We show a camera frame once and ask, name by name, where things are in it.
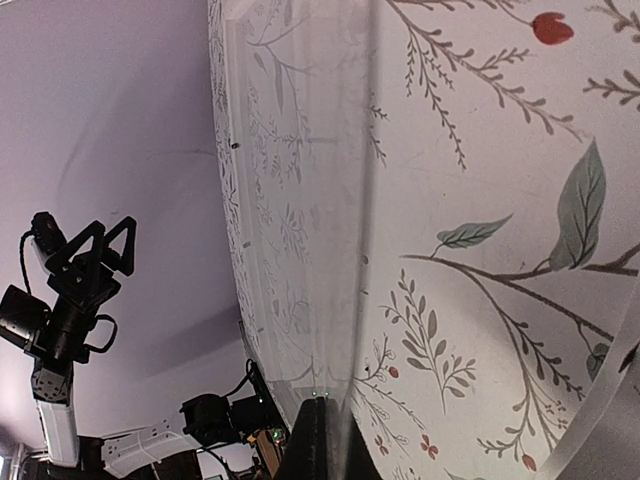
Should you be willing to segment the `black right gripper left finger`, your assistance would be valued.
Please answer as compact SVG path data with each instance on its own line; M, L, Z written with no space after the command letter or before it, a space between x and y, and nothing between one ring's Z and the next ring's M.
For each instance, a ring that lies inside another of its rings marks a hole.
M316 479L320 471L320 399L305 400L288 445L288 478Z

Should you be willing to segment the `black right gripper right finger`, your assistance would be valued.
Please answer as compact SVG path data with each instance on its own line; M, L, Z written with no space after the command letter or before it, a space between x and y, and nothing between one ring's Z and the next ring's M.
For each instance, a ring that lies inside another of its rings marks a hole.
M380 480L364 437L349 407L321 398L319 478Z

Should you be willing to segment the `clear acrylic frame sheet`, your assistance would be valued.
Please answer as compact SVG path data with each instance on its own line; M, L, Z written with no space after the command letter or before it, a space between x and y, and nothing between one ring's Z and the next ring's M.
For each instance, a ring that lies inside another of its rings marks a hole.
M225 14L250 348L285 423L349 407L368 186L368 1L236 1Z

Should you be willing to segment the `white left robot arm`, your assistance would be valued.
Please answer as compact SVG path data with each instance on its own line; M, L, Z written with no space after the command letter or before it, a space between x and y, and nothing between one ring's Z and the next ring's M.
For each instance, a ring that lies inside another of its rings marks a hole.
M57 294L33 340L37 356L31 380L49 460L57 467L80 464L74 365L88 363L115 343L118 324L100 309L121 289L114 275L134 272L136 230L136 220L127 216L110 230L94 221L67 239L51 213L39 212L31 221L49 273L47 285Z

